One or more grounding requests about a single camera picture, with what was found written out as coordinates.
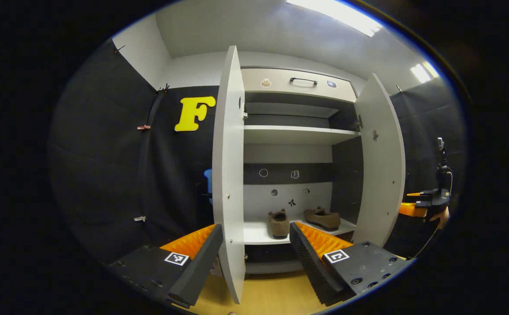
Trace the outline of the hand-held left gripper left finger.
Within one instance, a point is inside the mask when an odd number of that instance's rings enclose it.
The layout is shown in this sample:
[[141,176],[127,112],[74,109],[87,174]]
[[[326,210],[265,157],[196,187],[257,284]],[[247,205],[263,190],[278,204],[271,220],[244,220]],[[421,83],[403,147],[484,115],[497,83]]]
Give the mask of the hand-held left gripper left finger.
[[224,241],[212,224],[161,247],[144,245],[108,264],[108,270],[135,291],[159,303],[196,304]]

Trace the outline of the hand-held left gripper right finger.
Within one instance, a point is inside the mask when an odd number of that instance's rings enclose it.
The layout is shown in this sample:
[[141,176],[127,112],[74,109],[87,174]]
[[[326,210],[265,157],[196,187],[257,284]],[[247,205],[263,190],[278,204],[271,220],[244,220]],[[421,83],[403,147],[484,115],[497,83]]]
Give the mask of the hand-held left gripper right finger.
[[410,263],[369,241],[350,243],[301,222],[289,227],[294,252],[316,296],[326,306],[368,293]]

